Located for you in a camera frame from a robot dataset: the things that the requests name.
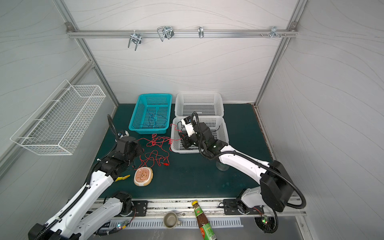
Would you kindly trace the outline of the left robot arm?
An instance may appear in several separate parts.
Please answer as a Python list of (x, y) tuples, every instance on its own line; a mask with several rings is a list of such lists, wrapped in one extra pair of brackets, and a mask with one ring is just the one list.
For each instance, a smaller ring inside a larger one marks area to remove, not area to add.
[(115, 216), (128, 216), (134, 210), (132, 197), (118, 191), (103, 205), (87, 214), (99, 196), (143, 153), (138, 141), (128, 133), (118, 133), (112, 117), (107, 116), (115, 135), (115, 145), (99, 159), (88, 173), (81, 189), (45, 224), (35, 224), (28, 233), (30, 240), (86, 240)]

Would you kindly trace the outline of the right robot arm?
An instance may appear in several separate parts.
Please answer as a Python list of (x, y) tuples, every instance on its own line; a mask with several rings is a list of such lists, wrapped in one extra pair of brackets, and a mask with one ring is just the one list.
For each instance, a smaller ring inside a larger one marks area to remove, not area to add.
[(247, 208), (268, 206), (279, 213), (283, 212), (285, 207), (293, 209), (306, 207), (304, 194), (293, 183), (282, 163), (255, 159), (216, 139), (210, 128), (200, 122), (196, 112), (183, 118), (182, 124), (185, 126), (181, 134), (185, 148), (195, 146), (202, 157), (233, 167), (258, 184), (258, 187), (246, 189), (240, 195), (241, 206)]

